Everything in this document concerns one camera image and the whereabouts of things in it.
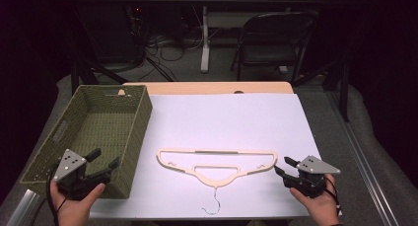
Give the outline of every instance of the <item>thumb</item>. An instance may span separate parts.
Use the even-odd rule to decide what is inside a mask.
[[[105,190],[105,184],[98,184],[90,193],[81,201],[86,207],[92,207],[93,203],[101,196]]]
[[[293,197],[300,202],[302,205],[307,205],[308,198],[306,198],[300,191],[298,191],[296,188],[290,188],[290,193],[293,195]]]

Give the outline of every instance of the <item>chair seat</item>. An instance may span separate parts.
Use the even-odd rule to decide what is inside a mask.
[[[298,55],[290,45],[247,45],[241,58],[243,65],[293,65]]]

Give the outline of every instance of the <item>wooden desk top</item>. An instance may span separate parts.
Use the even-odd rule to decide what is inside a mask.
[[[146,85],[150,95],[294,93],[288,82],[130,82],[124,85]]]

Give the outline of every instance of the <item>dark background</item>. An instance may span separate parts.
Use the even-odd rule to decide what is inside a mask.
[[[323,9],[304,63],[305,71],[310,72],[307,64],[309,69],[317,69],[338,57],[346,44],[354,44],[350,84],[364,97],[377,140],[416,187],[417,1],[373,0],[369,12]],[[169,31],[174,38],[181,36],[183,22],[178,19],[184,16],[187,20],[190,14],[187,8],[179,7],[147,10],[153,18],[150,23]],[[71,47],[97,58],[91,35],[69,11],[68,7],[51,7],[42,0],[0,1],[1,201],[27,163],[49,117],[57,97],[56,82],[70,74],[75,60]],[[115,17],[121,15],[120,10],[114,13]],[[159,23],[163,16],[171,21]],[[70,37],[57,23],[70,29]],[[350,32],[359,27],[361,33],[350,40]],[[112,38],[108,42],[120,45]]]

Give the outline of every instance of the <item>person's left hand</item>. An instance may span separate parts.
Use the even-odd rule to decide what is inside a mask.
[[[65,200],[65,196],[58,191],[58,185],[55,181],[50,184],[52,203],[55,210]],[[105,184],[97,185],[83,200],[66,199],[59,209],[58,222],[60,226],[84,226],[89,219],[90,208],[102,192],[105,190]]]

